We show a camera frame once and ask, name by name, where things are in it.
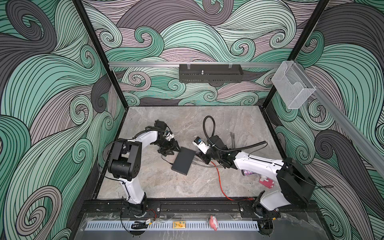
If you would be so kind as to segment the black network switch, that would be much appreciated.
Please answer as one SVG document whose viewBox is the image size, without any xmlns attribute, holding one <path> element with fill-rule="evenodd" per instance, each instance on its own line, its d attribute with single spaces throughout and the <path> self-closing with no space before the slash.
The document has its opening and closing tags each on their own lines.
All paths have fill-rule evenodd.
<svg viewBox="0 0 384 240">
<path fill-rule="evenodd" d="M 195 154 L 196 152 L 194 150 L 181 147 L 171 170 L 186 176 L 195 158 Z"/>
</svg>

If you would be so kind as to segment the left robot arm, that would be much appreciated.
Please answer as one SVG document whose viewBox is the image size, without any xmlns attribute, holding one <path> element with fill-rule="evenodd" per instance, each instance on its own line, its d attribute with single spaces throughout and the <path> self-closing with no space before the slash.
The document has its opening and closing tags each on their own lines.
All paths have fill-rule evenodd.
<svg viewBox="0 0 384 240">
<path fill-rule="evenodd" d="M 112 147 L 108 172 L 112 180 L 121 183 L 126 194 L 124 200 L 134 213 L 144 214 L 147 211 L 147 196 L 137 178 L 142 151 L 149 145 L 158 146 L 158 153 L 163 157 L 174 155 L 181 148 L 168 125 L 156 120 L 153 126 L 146 127 L 131 139 L 119 138 Z"/>
</svg>

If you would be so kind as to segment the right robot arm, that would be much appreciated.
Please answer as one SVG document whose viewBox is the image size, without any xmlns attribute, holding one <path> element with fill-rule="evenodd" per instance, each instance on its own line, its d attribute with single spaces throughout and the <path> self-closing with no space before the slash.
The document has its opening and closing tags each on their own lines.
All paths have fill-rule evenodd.
<svg viewBox="0 0 384 240">
<path fill-rule="evenodd" d="M 229 149 L 218 136 L 210 137 L 207 143 L 196 137 L 193 144 L 199 149 L 199 158 L 206 164 L 215 160 L 226 169 L 258 174 L 260 183 L 273 189 L 257 197 L 256 208 L 272 212 L 288 205 L 301 209 L 308 207 L 316 181 L 294 159 L 267 159 L 248 154 L 243 149 Z"/>
</svg>

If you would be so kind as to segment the glittery purple microphone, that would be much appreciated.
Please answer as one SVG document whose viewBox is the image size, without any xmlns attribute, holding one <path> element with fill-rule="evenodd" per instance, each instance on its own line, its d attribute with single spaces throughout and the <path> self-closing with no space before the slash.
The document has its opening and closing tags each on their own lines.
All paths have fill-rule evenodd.
<svg viewBox="0 0 384 240">
<path fill-rule="evenodd" d="M 255 173 L 252 171 L 242 170 L 242 174 L 243 174 L 243 176 L 250 176 L 250 175 L 253 175 Z"/>
</svg>

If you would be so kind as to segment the white bunny pink figurine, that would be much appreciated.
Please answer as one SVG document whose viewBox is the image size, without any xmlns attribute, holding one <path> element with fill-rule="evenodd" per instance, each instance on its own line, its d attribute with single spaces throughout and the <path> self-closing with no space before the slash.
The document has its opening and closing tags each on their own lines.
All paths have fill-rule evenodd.
<svg viewBox="0 0 384 240">
<path fill-rule="evenodd" d="M 272 179 L 267 178 L 265 176 L 260 176 L 259 183 L 267 187 L 268 189 L 272 189 L 275 185 L 275 182 Z"/>
</svg>

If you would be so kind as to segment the yellow label tag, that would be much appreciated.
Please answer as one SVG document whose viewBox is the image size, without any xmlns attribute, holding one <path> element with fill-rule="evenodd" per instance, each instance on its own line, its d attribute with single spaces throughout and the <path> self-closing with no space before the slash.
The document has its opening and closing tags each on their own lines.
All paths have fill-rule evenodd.
<svg viewBox="0 0 384 240">
<path fill-rule="evenodd" d="M 187 223 L 186 221 L 174 221 L 172 224 L 173 229 L 186 229 Z"/>
</svg>

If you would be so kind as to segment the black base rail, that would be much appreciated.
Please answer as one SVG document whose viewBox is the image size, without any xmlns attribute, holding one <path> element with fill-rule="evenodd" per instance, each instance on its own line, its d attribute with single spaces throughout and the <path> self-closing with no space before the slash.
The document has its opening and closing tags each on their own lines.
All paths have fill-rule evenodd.
<svg viewBox="0 0 384 240">
<path fill-rule="evenodd" d="M 282 213 L 309 213 L 319 210 L 312 201 L 308 207 L 288 205 L 278 207 L 277 210 L 263 210 L 256 200 L 241 200 L 236 198 L 231 201 L 226 198 L 165 198 L 145 199 L 143 203 L 134 205 L 124 199 L 117 200 L 89 200 L 83 203 L 83 213 L 122 213 L 124 218 L 139 217 L 149 214 L 150 217 L 165 218 L 175 214 L 239 214 L 242 218 L 268 219 L 278 218 Z"/>
</svg>

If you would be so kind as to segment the pink toy on duct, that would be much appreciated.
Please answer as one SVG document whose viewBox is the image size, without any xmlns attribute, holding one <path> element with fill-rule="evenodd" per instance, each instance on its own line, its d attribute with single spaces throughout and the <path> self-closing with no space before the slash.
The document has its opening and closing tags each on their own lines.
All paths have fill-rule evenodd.
<svg viewBox="0 0 384 240">
<path fill-rule="evenodd" d="M 210 219 L 209 219 L 209 225 L 210 227 L 214 230 L 214 231 L 217 231 L 218 228 L 219 228 L 219 223 L 217 221 L 217 218 L 215 216 L 210 216 Z"/>
</svg>

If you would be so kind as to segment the black wall-mounted tray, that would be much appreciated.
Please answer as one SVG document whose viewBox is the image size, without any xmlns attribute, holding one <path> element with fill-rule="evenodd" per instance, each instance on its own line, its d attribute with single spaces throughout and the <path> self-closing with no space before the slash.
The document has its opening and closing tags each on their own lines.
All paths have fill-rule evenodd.
<svg viewBox="0 0 384 240">
<path fill-rule="evenodd" d="M 244 77 L 241 65 L 235 64 L 180 64 L 181 83 L 240 83 Z"/>
</svg>

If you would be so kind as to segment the clear plastic wall bin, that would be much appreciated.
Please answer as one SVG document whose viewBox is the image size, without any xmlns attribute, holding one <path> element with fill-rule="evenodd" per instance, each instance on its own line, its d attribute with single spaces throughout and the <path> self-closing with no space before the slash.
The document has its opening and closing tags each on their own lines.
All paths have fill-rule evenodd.
<svg viewBox="0 0 384 240">
<path fill-rule="evenodd" d="M 299 109 L 316 88 L 305 69 L 295 61 L 284 61 L 272 78 L 272 83 L 290 110 Z"/>
</svg>

